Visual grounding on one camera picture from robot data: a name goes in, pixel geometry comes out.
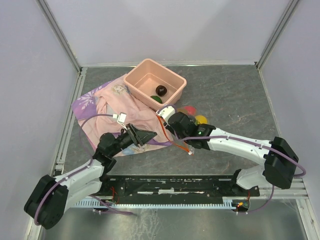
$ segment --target dark round fruit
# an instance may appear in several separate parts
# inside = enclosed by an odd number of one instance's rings
[[[155,92],[160,97],[163,97],[167,93],[167,88],[165,86],[159,85],[159,86],[156,87]]]
[[[160,97],[158,96],[151,96],[150,98],[152,98],[153,100],[157,101],[158,103],[162,104],[162,100]]]

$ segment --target towel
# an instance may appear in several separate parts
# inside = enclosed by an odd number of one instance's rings
[[[156,113],[130,94],[124,83],[124,76],[106,82],[84,94],[74,101],[71,107],[80,126],[86,119],[95,114],[125,113],[125,124],[131,123],[138,129],[157,133],[157,136],[148,144],[142,147],[132,144],[117,156],[143,153],[171,145],[164,135]],[[121,125],[112,117],[96,116],[84,124],[83,131],[92,148],[96,150],[102,134],[113,133],[117,137],[121,128]],[[167,130],[166,135],[172,140],[171,134]]]

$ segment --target floor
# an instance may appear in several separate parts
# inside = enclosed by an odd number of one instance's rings
[[[277,135],[268,100],[253,65],[171,66],[186,78],[177,106],[192,105],[209,123],[227,132],[255,139],[272,140]],[[82,94],[128,73],[131,67],[89,68]],[[66,154],[64,172],[88,160],[81,148],[75,121]],[[189,156],[175,146],[123,156],[112,175],[210,175],[233,174],[254,163],[225,152],[196,150]],[[251,207],[264,200],[251,200]],[[230,210],[134,209],[136,216],[93,214],[72,208],[42,239],[69,240],[205,240],[260,239],[306,240],[296,201],[273,200],[264,210],[236,216]]]
[[[191,105],[211,125],[227,132],[256,139],[272,140],[277,135],[268,100],[253,65],[171,66],[187,80],[178,107]],[[82,95],[128,73],[131,67],[89,68]],[[64,172],[84,164],[87,153],[81,148],[74,123]],[[156,151],[118,157],[112,175],[233,174],[255,164],[225,152],[196,149],[194,156],[169,146]]]

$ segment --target beige plastic container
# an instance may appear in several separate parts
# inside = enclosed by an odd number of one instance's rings
[[[134,97],[155,111],[166,104],[175,104],[187,85],[186,79],[149,58],[132,69],[124,77],[124,83]],[[164,96],[158,96],[163,104],[151,98],[157,96],[156,88],[159,85],[167,89]]]

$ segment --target pink cloth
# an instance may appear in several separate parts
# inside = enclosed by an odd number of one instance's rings
[[[156,113],[129,93],[124,84],[124,76],[117,78],[101,89],[98,88],[93,93],[93,97],[97,114],[125,113],[125,124],[131,123],[138,129],[157,133],[152,144],[145,144],[142,147],[131,145],[123,150],[122,153],[119,153],[118,156],[143,153],[170,145],[163,133]],[[78,123],[81,125],[84,120],[79,119]],[[90,140],[93,149],[96,149],[102,134],[119,133],[121,128],[114,118],[97,116],[88,120],[83,126],[83,131]],[[170,132],[166,130],[166,134],[172,140]]]

